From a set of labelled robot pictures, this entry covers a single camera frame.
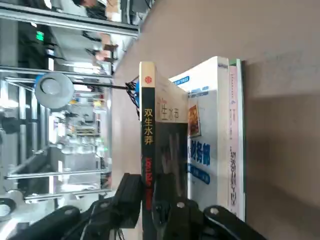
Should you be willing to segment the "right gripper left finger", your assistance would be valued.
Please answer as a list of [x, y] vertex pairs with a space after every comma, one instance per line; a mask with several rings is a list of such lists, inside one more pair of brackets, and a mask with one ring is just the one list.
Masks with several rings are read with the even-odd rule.
[[139, 174], [125, 173], [113, 197], [90, 207], [66, 205], [18, 232], [16, 240], [108, 240], [120, 229], [135, 228], [143, 184]]

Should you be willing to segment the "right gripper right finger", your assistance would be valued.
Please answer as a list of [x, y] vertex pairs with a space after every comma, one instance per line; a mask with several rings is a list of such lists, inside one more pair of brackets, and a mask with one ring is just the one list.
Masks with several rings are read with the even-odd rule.
[[172, 173], [159, 174], [154, 184], [152, 218], [162, 240], [264, 240], [265, 237], [220, 205], [200, 210], [178, 196]]

